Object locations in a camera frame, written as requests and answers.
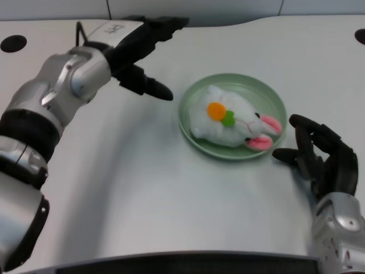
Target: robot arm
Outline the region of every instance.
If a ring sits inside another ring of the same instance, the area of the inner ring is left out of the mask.
[[[77,110],[112,76],[140,95],[172,100],[167,87],[134,63],[187,23],[167,17],[110,21],[94,33],[103,39],[109,35],[108,44],[89,41],[78,23],[76,47],[49,57],[39,74],[15,93],[0,120],[0,273],[22,265],[33,251],[50,209],[40,191],[47,163]],[[83,46],[78,45],[79,32]]]
[[[324,124],[295,114],[289,122],[298,149],[278,148],[273,156],[298,168],[311,182],[317,200],[312,237],[323,273],[365,273],[365,221],[354,197],[356,154]],[[330,155],[326,161],[314,154],[313,145]]]

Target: table surface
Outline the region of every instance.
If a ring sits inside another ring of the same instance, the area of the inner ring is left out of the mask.
[[[83,21],[90,33],[105,21]],[[280,95],[288,115],[325,123],[355,148],[365,210],[364,16],[274,17],[229,27],[183,29],[139,65],[173,102],[139,96],[112,80],[66,128],[42,188],[51,211],[31,259],[13,273],[145,252],[231,250],[311,254],[309,183],[270,155],[222,162],[182,136],[184,91],[212,74],[255,77]],[[51,54],[75,41],[75,21],[0,22],[0,112]],[[295,147],[287,129],[282,147]]]

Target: white plush bunny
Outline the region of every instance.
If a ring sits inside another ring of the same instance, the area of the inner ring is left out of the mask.
[[[268,150],[273,145],[270,135],[279,135],[282,126],[275,118],[260,115],[240,95],[209,86],[190,109],[190,129],[199,139],[223,146],[242,144],[255,150]]]

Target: small label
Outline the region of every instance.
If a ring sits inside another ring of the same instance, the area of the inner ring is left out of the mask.
[[[89,36],[90,41],[101,42],[116,47],[125,37],[142,26],[140,21],[108,21]]]

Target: black hole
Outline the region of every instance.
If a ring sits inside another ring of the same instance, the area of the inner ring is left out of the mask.
[[[365,29],[361,29],[355,32],[355,38],[361,44],[365,45]]]
[[[15,53],[27,44],[27,39],[21,35],[13,35],[5,38],[0,45],[0,49],[6,53]]]

